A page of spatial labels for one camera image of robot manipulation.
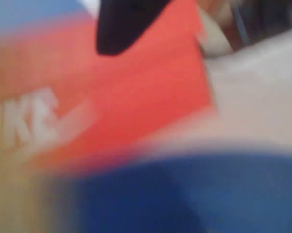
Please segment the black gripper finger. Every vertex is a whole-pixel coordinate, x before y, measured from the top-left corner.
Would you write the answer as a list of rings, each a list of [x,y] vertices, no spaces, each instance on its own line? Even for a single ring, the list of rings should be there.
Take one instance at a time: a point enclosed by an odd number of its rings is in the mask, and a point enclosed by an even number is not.
[[[102,0],[96,32],[99,55],[131,47],[170,3],[169,0]]]

